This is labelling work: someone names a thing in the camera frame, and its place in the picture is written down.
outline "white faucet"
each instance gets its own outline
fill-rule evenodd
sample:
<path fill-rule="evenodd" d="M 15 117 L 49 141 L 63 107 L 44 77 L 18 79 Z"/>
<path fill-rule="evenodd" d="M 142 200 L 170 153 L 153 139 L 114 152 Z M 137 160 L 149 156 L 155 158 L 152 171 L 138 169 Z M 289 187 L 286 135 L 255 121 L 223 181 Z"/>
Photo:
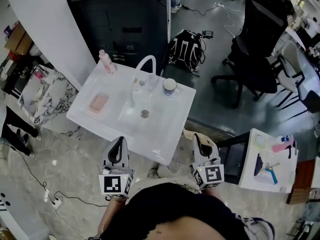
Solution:
<path fill-rule="evenodd" d="M 134 84 L 135 84 L 135 80 L 136 80 L 136 75 L 138 73 L 138 71 L 142 68 L 142 66 L 148 61 L 148 60 L 152 60 L 152 77 L 156 77 L 156 58 L 153 55 L 148 55 L 147 57 L 143 58 L 138 66 L 136 66 L 135 70 L 134 70 L 134 74 L 131 80 L 131 88 L 130 88 L 130 93 L 129 93 L 129 99 L 130 99 L 130 107 L 134 108 L 136 103 L 134 101 L 134 97 L 133 97 L 133 93 L 134 93 Z"/>

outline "marble pattern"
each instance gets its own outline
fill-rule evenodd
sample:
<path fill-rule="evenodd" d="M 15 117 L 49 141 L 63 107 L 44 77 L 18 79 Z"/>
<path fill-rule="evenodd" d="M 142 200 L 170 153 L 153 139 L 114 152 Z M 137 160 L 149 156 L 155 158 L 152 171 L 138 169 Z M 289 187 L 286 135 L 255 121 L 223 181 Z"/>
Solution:
<path fill-rule="evenodd" d="M 39 67 L 33 72 L 18 100 L 20 108 L 36 125 L 76 137 L 80 126 L 68 120 L 66 114 L 78 91 L 60 72 L 42 65 Z M 37 71 L 45 77 L 39 79 Z"/>
<path fill-rule="evenodd" d="M 26 162 L 40 182 L 46 181 L 51 198 L 56 191 L 62 191 L 89 203 L 108 205 L 100 192 L 98 173 L 102 151 L 109 142 L 83 128 L 80 129 L 80 135 L 80 140 L 76 140 L 43 128 L 42 141 L 31 138 L 36 157 L 25 157 Z M 169 169 L 177 176 L 194 180 L 190 167 L 192 161 L 191 141 L 182 136 Z M 154 165 L 151 160 L 132 152 L 129 153 L 129 163 L 135 170 L 134 182 L 146 178 Z M 20 155 L 12 150 L 6 163 L 0 160 L 0 174 L 8 175 L 15 182 L 23 198 L 57 239 L 81 240 L 95 235 L 104 207 L 86 205 L 57 194 L 62 197 L 62 204 L 58 210 L 54 210 L 48 198 L 45 198 L 43 187 L 31 176 Z M 287 205 L 287 194 L 284 193 L 248 190 L 225 182 L 217 190 L 233 212 L 271 222 L 275 227 L 275 239 L 288 239 L 286 233 L 304 209 L 304 204 Z"/>

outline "black backpack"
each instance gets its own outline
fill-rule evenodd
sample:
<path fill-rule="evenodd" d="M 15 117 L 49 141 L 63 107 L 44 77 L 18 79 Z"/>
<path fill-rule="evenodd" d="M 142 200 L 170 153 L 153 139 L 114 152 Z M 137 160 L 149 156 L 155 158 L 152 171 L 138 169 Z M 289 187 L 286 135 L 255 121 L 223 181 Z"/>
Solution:
<path fill-rule="evenodd" d="M 179 68 L 191 72 L 196 70 L 198 63 L 202 64 L 206 59 L 201 46 L 202 38 L 204 38 L 203 33 L 181 30 L 169 44 L 168 63 L 176 64 Z"/>

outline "pink soap bottle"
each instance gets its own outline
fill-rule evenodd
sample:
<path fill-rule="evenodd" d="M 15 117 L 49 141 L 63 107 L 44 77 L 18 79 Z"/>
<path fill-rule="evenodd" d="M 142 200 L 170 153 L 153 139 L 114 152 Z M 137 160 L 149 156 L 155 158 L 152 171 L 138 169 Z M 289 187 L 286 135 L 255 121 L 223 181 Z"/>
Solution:
<path fill-rule="evenodd" d="M 117 71 L 109 55 L 105 52 L 105 50 L 99 51 L 99 58 L 108 73 L 114 74 Z"/>

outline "sink drain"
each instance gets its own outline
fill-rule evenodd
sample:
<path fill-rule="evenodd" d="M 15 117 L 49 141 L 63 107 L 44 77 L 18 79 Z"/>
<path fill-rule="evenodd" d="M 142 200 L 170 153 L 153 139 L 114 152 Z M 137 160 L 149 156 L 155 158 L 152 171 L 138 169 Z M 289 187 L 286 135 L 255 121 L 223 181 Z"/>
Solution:
<path fill-rule="evenodd" d="M 148 118 L 149 114 L 150 114 L 149 111 L 146 110 L 146 109 L 142 110 L 141 113 L 140 113 L 142 118 Z"/>

